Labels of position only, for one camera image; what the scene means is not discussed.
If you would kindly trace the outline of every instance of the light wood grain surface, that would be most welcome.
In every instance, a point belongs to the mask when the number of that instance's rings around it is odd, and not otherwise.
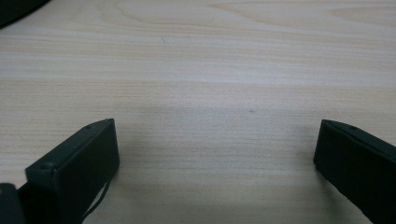
[[[370,223],[315,171],[322,119],[396,145],[394,1],[53,0],[0,30],[0,182],[114,118],[85,223]]]

